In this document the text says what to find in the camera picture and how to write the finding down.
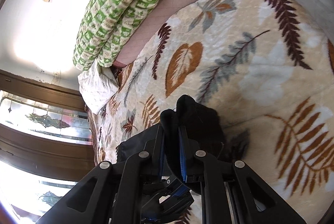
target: blanket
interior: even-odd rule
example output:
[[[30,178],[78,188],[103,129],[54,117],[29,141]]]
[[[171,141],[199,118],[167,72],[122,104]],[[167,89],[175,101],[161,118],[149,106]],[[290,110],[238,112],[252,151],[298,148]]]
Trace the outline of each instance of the blanket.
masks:
[[[94,117],[98,158],[187,94],[220,116],[245,162],[308,224],[334,198],[334,46],[293,0],[199,0],[171,16]],[[200,197],[183,221],[201,222]]]
[[[88,70],[97,59],[110,67],[124,44],[158,0],[90,0],[73,52],[73,63]]]

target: folded green quilt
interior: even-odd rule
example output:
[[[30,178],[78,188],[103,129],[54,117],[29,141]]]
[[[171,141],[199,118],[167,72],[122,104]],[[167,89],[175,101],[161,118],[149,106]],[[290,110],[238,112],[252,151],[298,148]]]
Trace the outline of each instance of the folded green quilt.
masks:
[[[110,67],[158,0],[90,0],[81,21],[73,63],[88,70],[95,59]]]

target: green and white checkered pillow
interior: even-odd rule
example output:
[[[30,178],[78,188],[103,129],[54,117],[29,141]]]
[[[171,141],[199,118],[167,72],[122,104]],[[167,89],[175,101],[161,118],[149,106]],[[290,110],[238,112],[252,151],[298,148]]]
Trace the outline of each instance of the green and white checkered pillow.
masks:
[[[88,70],[95,59],[110,67],[159,0],[90,0],[77,35],[73,63]]]

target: bed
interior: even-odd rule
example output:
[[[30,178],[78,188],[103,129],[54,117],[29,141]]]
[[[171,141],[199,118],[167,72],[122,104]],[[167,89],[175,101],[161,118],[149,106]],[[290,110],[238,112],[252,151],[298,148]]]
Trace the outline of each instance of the bed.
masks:
[[[247,133],[244,160],[318,223],[334,199],[333,44],[294,0],[187,2],[163,16],[157,6],[118,93],[90,114],[96,162],[116,162],[120,142],[188,94],[218,112],[227,139]],[[194,199],[178,223],[201,223]]]

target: glass pane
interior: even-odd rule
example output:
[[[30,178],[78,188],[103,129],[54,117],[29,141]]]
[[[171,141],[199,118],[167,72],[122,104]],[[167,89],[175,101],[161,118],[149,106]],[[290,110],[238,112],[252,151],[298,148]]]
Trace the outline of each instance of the glass pane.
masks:
[[[28,134],[78,144],[91,144],[86,113],[30,101],[15,95],[3,98],[0,123]]]
[[[0,161],[0,188],[11,205],[42,216],[76,182],[33,175]]]

